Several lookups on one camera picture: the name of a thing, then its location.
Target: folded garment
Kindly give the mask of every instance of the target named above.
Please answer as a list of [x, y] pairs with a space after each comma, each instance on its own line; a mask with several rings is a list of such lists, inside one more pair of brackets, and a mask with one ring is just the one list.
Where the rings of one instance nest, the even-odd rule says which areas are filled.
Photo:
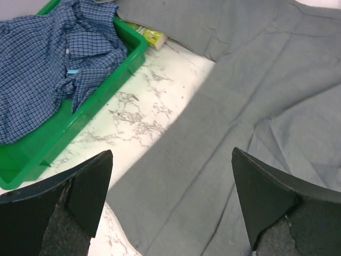
[[62, 0], [48, 15], [0, 22], [0, 145], [38, 128], [62, 100], [75, 112], [123, 62], [116, 11], [115, 3]]

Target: blue fabric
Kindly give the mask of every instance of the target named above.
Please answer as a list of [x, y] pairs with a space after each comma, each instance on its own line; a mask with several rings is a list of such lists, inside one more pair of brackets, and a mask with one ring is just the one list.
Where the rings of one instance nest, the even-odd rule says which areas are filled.
[[62, 0], [48, 15], [0, 22], [0, 145], [38, 128], [63, 99], [76, 111], [122, 63], [116, 10], [112, 2]]

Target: plaid shirt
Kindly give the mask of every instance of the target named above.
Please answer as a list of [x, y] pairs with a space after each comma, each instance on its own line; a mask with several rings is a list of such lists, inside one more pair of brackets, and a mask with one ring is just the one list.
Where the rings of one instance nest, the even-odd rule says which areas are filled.
[[0, 145], [38, 128], [64, 99], [76, 111], [123, 62], [116, 10], [62, 0], [48, 15], [0, 21]]

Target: gray cloth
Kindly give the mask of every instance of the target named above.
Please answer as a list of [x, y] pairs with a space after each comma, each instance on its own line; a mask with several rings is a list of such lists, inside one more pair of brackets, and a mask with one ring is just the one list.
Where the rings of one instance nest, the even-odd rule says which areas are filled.
[[217, 63], [107, 201], [144, 256], [244, 256], [234, 147], [341, 191], [341, 11], [285, 0], [122, 0]]

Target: marble tabletop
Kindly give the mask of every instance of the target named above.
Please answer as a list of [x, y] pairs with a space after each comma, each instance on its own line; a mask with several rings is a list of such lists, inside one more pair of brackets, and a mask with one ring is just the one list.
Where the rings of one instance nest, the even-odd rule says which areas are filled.
[[[175, 121], [214, 65], [171, 40], [160, 51], [149, 48], [145, 55], [144, 65], [38, 180], [67, 170], [110, 149], [113, 153], [110, 187], [113, 186]], [[21, 187], [31, 183], [25, 182]], [[126, 240], [107, 204], [88, 255], [138, 255]]]

